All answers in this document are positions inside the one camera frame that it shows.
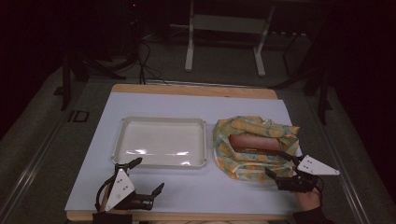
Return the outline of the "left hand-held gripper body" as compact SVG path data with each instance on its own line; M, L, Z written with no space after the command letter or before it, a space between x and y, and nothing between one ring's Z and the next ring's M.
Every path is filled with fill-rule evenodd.
M111 210L147 210L153 207L154 195L135 192L135 186L127 172L121 168L110 177L98 190L95 208L98 212Z

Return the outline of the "black floor socket box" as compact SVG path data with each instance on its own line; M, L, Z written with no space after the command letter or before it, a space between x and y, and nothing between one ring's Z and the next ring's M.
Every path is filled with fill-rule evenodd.
M90 112L82 110L72 110L68 122L86 122L89 119Z

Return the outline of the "brown sausage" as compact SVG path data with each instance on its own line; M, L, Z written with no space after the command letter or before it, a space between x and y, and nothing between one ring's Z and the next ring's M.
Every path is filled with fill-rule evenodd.
M229 142L233 150L238 153L271 154L281 150L280 142L270 137L230 134Z

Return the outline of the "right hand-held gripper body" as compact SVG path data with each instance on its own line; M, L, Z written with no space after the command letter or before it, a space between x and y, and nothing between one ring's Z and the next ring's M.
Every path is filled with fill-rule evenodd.
M340 175L340 171L331 166L318 161L309 155L300 156L299 162L293 162L292 177L278 177L276 185L279 190L294 192L312 191L318 184L322 175Z

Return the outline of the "white plastic tray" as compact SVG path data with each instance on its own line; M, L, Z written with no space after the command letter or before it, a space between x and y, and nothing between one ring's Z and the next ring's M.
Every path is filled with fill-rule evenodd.
M111 159L124 164L201 168L206 164L206 127L202 119L127 117L122 120Z

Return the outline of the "yellow patterned cloth bag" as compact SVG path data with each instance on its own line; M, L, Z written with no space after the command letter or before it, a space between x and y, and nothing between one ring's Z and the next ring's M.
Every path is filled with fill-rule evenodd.
M267 182L271 178L265 174L268 168L277 175L292 177L292 163L277 155L235 152L231 145L232 134L268 137L278 140L280 149L292 156L297 155L299 127L277 124L271 119L258 116L236 116L219 119L213 129L213 148L217 166L232 179Z

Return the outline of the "dark metal stand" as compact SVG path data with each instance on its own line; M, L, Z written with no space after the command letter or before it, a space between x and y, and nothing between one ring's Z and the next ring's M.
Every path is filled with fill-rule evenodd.
M282 90L288 86L305 79L303 87L305 96L313 96L317 91L318 94L318 118L323 125L327 124L326 110L328 108L328 89L329 76L328 71L328 54L321 54L322 46L320 45L320 34L306 35L310 41L310 46L302 58L301 63L290 73L290 77L278 84L270 86L272 90Z

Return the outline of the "white table sheet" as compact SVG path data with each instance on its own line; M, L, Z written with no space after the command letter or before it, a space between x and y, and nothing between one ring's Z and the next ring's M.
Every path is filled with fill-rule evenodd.
M183 96L167 94L112 92L93 136L78 178L65 206L67 215L95 211L95 196L114 172L110 156L114 150L120 122L129 116L202 119L211 130L219 119L253 115L280 124L291 124L281 100ZM216 165L212 141L206 143L207 163L199 169L158 169L135 167L130 177L139 193L150 193L160 184L163 192L155 199L150 218L178 214L282 215L298 209L293 194L263 183L233 180Z

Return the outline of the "white metal stand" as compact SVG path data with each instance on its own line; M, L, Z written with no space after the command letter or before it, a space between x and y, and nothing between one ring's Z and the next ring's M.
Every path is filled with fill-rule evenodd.
M195 30L255 34L260 36L260 41L253 48L253 56L255 59L258 75L260 77L264 77L266 75L266 72L262 59L262 48L265 39L268 36L269 28L272 23L272 18L275 14L276 7L270 6L268 13L264 19L251 19L251 18L196 14L194 12L194 2L195 0L190 0L190 14L189 14L189 25L188 25L189 39L188 39L184 70L187 72L190 72L192 70Z

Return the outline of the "person's right hand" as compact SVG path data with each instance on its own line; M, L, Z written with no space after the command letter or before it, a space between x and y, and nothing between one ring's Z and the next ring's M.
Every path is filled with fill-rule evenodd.
M302 211L321 207L321 193L317 189L309 192L295 192L294 195Z

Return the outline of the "person's left hand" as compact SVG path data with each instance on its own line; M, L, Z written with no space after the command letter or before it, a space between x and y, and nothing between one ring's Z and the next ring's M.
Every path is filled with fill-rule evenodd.
M129 194L133 192L134 188L130 184L114 184L111 189L105 193L100 211L110 212L115 209L115 206L124 200Z

